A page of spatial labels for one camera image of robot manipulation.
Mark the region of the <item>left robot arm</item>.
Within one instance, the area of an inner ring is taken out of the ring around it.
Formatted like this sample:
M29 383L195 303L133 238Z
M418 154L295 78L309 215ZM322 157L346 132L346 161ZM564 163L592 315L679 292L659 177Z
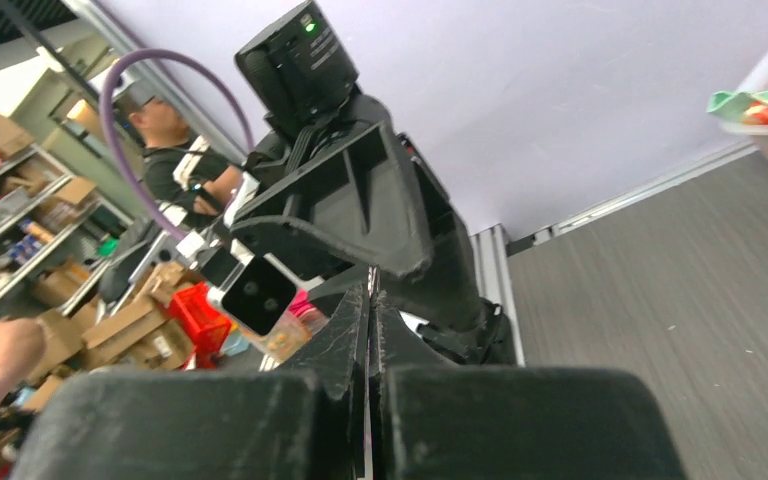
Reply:
M332 312L376 268L386 299L423 320L422 339L459 364L517 363L503 308L479 290L466 227L411 139L362 92L319 6L305 1L235 57L266 107L269 133L245 170L257 195L233 235L276 258Z

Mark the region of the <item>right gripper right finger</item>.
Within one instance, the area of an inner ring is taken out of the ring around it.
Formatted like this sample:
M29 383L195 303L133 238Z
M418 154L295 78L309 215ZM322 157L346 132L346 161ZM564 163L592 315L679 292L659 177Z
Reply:
M384 291L372 296L369 321L369 473L372 479L386 479L387 372L396 366L450 366L453 362L434 351L404 322Z

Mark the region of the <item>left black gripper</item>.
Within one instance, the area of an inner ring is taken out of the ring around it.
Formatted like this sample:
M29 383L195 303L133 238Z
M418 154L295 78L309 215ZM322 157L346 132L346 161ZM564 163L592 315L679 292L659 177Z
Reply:
M461 365L516 364L515 322L480 292L462 219L382 102L354 92L295 133L266 120L246 171L267 190L237 212L236 239L303 280L330 275L311 292L330 317L378 266L381 290L434 351Z

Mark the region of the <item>metal keyring holder plate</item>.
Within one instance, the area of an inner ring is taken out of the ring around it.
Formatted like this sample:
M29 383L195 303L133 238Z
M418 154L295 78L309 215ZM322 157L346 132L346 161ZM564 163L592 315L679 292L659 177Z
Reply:
M364 459L364 479L372 480L374 478L374 427L372 413L372 387L370 386L371 360L373 358L373 305L374 297L379 289L379 269L377 266L368 268L367 293L367 347L365 360L365 403L364 403L364 439L363 439L363 459Z

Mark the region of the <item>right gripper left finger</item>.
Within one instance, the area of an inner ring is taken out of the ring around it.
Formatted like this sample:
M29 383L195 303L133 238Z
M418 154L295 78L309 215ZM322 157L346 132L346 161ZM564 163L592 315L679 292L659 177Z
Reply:
M341 298L329 323L280 366L311 391L297 410L301 426L289 458L295 479L355 479L365 473L364 416L370 293L363 283Z

